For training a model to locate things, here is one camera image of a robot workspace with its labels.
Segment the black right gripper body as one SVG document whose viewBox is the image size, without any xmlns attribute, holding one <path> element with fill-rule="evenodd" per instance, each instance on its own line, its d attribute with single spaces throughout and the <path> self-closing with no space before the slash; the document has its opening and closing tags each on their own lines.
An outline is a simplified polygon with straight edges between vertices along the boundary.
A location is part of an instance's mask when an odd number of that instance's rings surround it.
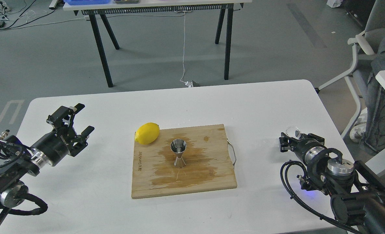
<svg viewBox="0 0 385 234">
<path fill-rule="evenodd" d="M 303 139 L 296 144 L 292 151 L 302 163 L 308 164 L 316 155 L 325 149 L 326 147 L 317 140 Z"/>
</svg>

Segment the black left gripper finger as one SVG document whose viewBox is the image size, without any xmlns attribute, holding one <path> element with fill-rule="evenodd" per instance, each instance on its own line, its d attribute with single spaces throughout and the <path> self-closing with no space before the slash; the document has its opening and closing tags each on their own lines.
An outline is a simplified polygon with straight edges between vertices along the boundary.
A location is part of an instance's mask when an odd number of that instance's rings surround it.
<svg viewBox="0 0 385 234">
<path fill-rule="evenodd" d="M 53 126 L 53 130 L 50 134 L 53 134 L 58 130 L 65 130 L 68 134 L 76 134 L 73 127 L 74 117 L 84 107 L 85 105 L 81 103 L 70 108 L 60 106 L 53 114 L 49 115 L 46 120 L 48 124 Z"/>
<path fill-rule="evenodd" d="M 94 129 L 93 126 L 87 126 L 80 135 L 76 135 L 70 140 L 70 156 L 75 157 L 87 147 L 87 139 Z"/>
</svg>

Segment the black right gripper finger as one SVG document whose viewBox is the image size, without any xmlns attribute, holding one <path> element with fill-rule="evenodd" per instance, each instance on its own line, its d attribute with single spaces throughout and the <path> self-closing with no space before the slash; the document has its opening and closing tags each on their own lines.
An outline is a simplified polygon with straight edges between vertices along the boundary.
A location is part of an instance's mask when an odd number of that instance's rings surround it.
<svg viewBox="0 0 385 234">
<path fill-rule="evenodd" d="M 325 143 L 325 139 L 323 137 L 317 136 L 317 135 L 312 134 L 312 133 L 308 133 L 308 134 L 302 133 L 300 139 L 315 139 L 320 144 Z"/>
<path fill-rule="evenodd" d="M 279 151 L 280 152 L 287 152 L 292 151 L 294 152 L 296 146 L 298 145 L 298 139 L 294 137 L 290 137 L 286 135 L 286 133 L 281 132 L 279 137 Z"/>
</svg>

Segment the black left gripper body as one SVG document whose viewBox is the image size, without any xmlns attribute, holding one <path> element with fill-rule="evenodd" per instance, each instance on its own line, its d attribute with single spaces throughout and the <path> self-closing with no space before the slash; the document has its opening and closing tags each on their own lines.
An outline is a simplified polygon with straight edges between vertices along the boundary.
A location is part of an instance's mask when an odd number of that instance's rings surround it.
<svg viewBox="0 0 385 234">
<path fill-rule="evenodd" d="M 82 151 L 82 144 L 74 144 L 75 140 L 67 141 L 62 135 L 47 133 L 31 146 L 31 162 L 36 166 L 56 166 L 66 155 L 75 157 Z"/>
</svg>

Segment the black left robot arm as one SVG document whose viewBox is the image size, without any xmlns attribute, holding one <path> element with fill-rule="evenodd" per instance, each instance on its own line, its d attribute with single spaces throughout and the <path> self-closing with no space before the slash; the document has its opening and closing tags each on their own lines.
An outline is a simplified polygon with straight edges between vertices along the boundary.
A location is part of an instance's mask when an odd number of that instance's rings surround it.
<svg viewBox="0 0 385 234">
<path fill-rule="evenodd" d="M 84 108 L 79 103 L 73 107 L 59 107 L 46 122 L 53 130 L 30 147 L 5 130 L 0 135 L 0 225 L 7 215 L 35 216 L 47 211 L 42 199 L 29 193 L 21 181 L 26 175 L 37 176 L 45 165 L 56 166 L 66 155 L 76 156 L 87 147 L 87 139 L 94 127 L 88 126 L 77 134 L 73 128 L 74 117 Z"/>
</svg>

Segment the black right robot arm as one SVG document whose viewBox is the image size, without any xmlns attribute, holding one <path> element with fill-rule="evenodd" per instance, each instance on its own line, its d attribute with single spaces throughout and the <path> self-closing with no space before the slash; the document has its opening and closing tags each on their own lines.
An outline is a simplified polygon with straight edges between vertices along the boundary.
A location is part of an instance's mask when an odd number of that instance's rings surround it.
<svg viewBox="0 0 385 234">
<path fill-rule="evenodd" d="M 363 226 L 368 234 L 385 234 L 385 186 L 362 161 L 343 159 L 342 152 L 326 148 L 324 138 L 315 134 L 297 133 L 296 137 L 282 132 L 280 152 L 292 151 L 298 161 L 287 161 L 280 169 L 280 179 L 300 206 L 338 228 L 358 234 L 354 226 Z M 299 166 L 301 188 L 317 190 L 330 196 L 333 218 L 327 217 L 304 203 L 291 188 L 288 170 Z"/>
</svg>

